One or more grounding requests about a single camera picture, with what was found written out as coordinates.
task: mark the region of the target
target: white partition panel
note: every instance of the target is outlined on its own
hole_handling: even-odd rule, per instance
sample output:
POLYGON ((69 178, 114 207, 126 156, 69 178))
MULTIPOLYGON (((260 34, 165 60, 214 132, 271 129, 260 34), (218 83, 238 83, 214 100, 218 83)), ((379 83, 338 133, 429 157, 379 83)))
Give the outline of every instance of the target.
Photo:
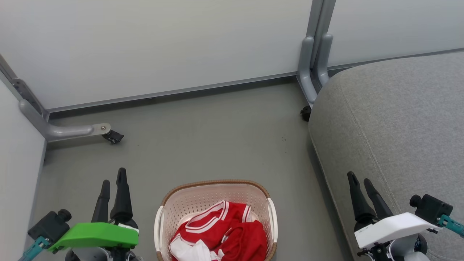
POLYGON ((0 53, 46 109, 296 72, 311 0, 2 0, 0 53))
POLYGON ((2 81, 0 122, 0 260, 18 260, 28 237, 45 139, 2 81))
POLYGON ((464 47, 462 0, 337 0, 329 66, 464 47))

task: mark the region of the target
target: gray sofa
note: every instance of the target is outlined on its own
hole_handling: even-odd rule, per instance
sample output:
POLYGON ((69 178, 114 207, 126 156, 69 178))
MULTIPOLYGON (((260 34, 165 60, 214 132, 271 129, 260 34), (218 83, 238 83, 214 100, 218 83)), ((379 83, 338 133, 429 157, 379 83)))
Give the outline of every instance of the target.
MULTIPOLYGON (((430 194, 464 222, 464 53, 336 74, 318 94, 309 133, 354 256, 348 171, 360 181, 370 178, 394 214, 414 213, 411 196, 430 194)), ((464 260, 457 234, 445 229, 424 236, 431 260, 464 260)))

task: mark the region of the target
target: gray partition foot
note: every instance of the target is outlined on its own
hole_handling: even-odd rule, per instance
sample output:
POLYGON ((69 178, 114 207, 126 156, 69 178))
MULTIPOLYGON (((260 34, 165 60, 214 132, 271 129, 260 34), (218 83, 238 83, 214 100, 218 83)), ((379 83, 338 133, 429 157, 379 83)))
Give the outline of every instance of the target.
POLYGON ((321 87, 329 81, 329 74, 327 72, 327 61, 329 60, 330 47, 332 46, 332 39, 334 36, 327 33, 321 37, 321 44, 319 46, 319 53, 314 62, 314 71, 317 73, 317 79, 321 83, 321 87))
POLYGON ((108 123, 66 127, 52 125, 46 122, 37 110, 24 99, 19 101, 19 109, 48 142, 102 135, 105 139, 115 144, 120 142, 122 137, 124 137, 124 135, 111 130, 111 126, 108 123))
POLYGON ((306 37, 301 45, 300 61, 298 62, 298 71, 296 78, 303 90, 303 93, 308 100, 310 106, 314 103, 317 97, 317 92, 311 82, 310 64, 311 53, 313 50, 314 39, 311 36, 306 37))

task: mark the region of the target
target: white board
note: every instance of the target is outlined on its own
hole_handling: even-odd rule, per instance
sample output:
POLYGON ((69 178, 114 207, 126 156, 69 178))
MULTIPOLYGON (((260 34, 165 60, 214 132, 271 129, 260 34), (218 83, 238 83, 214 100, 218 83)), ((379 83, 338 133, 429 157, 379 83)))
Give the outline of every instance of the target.
POLYGON ((1 260, 18 260, 28 237, 45 139, 2 81, 0 122, 0 253, 1 260))
POLYGON ((338 0, 329 66, 464 48, 462 0, 338 0))
POLYGON ((2 0, 0 53, 46 109, 296 72, 311 0, 2 0))

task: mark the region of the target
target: basket handle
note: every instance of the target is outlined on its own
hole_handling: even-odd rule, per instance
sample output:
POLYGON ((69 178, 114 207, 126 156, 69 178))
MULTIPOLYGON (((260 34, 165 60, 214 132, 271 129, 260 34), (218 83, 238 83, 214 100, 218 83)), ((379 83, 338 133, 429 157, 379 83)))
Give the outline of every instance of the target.
POLYGON ((164 206, 160 206, 158 211, 156 212, 156 218, 155 218, 155 228, 153 230, 153 236, 155 238, 155 249, 157 252, 161 251, 161 234, 160 234, 160 229, 161 229, 161 215, 163 212, 164 206))
POLYGON ((267 204, 268 204, 268 211, 269 211, 269 216, 271 219, 269 220, 271 223, 271 233, 272 233, 272 239, 274 240, 274 243, 277 243, 277 212, 276 212, 276 207, 274 207, 274 202, 272 202, 272 199, 270 197, 267 198, 267 204))

